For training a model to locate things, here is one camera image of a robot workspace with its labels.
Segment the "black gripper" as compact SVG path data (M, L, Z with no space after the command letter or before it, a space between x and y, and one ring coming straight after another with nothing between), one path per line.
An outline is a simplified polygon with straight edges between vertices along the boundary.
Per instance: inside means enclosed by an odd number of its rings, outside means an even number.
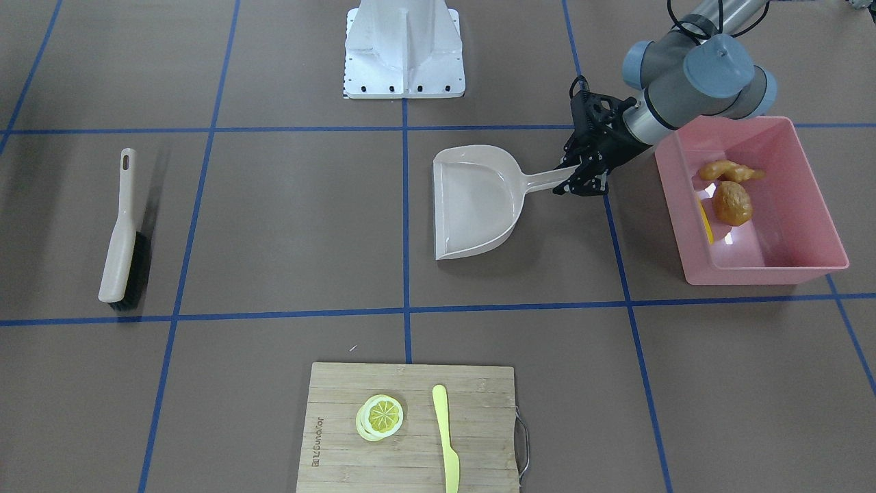
M632 97L621 100L606 94L571 97L574 131L564 146L563 168L574 171L553 188L554 194L608 194L609 172L641 154L641 141L623 121L623 113L636 103Z

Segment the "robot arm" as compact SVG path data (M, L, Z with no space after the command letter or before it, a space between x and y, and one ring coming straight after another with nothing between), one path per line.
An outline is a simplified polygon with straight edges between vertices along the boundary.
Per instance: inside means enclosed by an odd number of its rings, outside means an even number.
M569 88L574 131L558 168L567 176L554 194L599 196L614 169L631 162L698 116L741 121L775 103L778 82L758 66L740 37L766 18L767 1L704 1L685 16L672 6L672 28L635 44L622 64L637 91L620 99L594 92L579 74Z

